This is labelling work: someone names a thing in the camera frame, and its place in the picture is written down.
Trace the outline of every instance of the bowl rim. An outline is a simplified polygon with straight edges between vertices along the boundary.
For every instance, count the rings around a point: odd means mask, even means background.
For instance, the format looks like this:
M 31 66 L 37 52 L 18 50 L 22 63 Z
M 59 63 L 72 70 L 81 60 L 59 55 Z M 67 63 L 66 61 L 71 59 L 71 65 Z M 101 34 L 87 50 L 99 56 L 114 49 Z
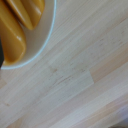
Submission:
M 1 69 L 2 70 L 11 70 L 11 69 L 17 69 L 17 68 L 21 68 L 27 64 L 29 64 L 30 62 L 32 62 L 34 59 L 36 59 L 41 53 L 42 51 L 44 50 L 44 48 L 46 47 L 50 37 L 51 37 L 51 34 L 52 34 L 52 31 L 53 31 L 53 27 L 54 27 L 54 23 L 55 23 L 55 17 L 56 17 L 56 4 L 57 4 L 57 1 L 54 0 L 54 11 L 53 11 L 53 18 L 52 18 L 52 24 L 51 24 L 51 27 L 50 27 L 50 31 L 48 33 L 48 36 L 47 36 L 47 39 L 45 40 L 42 48 L 33 56 L 33 58 L 31 58 L 30 60 L 24 62 L 23 64 L 19 64 L 17 66 L 2 66 Z

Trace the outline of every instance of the wooden floor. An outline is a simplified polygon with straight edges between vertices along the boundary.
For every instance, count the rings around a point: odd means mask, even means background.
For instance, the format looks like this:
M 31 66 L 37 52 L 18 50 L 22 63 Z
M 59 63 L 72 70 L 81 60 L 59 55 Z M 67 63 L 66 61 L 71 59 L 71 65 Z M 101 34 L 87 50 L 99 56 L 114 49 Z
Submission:
M 128 0 L 57 0 L 31 64 L 0 73 L 0 128 L 108 128 L 128 118 Z

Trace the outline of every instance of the white rim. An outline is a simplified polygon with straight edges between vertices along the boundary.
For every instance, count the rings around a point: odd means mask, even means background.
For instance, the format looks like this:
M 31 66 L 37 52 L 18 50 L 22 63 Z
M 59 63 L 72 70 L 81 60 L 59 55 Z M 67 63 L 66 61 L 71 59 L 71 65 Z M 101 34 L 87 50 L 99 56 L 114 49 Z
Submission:
M 37 58 L 41 52 L 44 50 L 44 48 L 46 47 L 50 37 L 51 37 L 51 34 L 52 34 L 52 30 L 53 30 L 53 27 L 54 27 L 54 23 L 55 23 L 55 17 L 56 17 L 56 0 L 54 0 L 54 12 L 53 12 L 53 19 L 52 19 L 52 24 L 51 24 L 51 28 L 50 28 L 50 31 L 48 33 L 48 37 L 43 45 L 43 47 L 40 49 L 40 51 L 30 60 L 28 60 L 27 62 L 25 62 L 24 64 L 20 64 L 20 65 L 17 65 L 17 66 L 14 66 L 14 67 L 2 67 L 1 69 L 4 69 L 4 70 L 9 70 L 9 69 L 16 69 L 16 68 L 20 68 L 20 67 L 23 67 L 25 65 L 27 65 L 28 63 L 30 63 L 31 61 L 33 61 L 35 58 Z

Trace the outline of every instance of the yellow object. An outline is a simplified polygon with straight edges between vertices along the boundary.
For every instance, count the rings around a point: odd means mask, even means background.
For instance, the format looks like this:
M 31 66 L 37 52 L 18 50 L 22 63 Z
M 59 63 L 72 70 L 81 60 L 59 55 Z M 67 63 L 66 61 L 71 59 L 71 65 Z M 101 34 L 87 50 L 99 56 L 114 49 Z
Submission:
M 24 56 L 24 32 L 3 0 L 0 0 L 0 38 L 5 57 L 4 65 L 14 64 Z
M 7 0 L 7 3 L 10 5 L 11 9 L 19 19 L 19 21 L 28 29 L 32 30 L 33 25 L 31 19 L 24 8 L 21 0 Z
M 44 11 L 44 0 L 7 0 L 19 21 L 28 29 L 34 29 Z

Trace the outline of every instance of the wood grain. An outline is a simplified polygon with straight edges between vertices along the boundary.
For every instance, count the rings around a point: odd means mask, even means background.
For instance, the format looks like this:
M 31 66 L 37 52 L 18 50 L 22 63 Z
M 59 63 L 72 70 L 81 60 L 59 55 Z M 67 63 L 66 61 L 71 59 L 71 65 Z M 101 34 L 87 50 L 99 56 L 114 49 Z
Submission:
M 50 41 L 0 75 L 0 128 L 108 128 L 128 119 L 128 0 L 57 0 Z

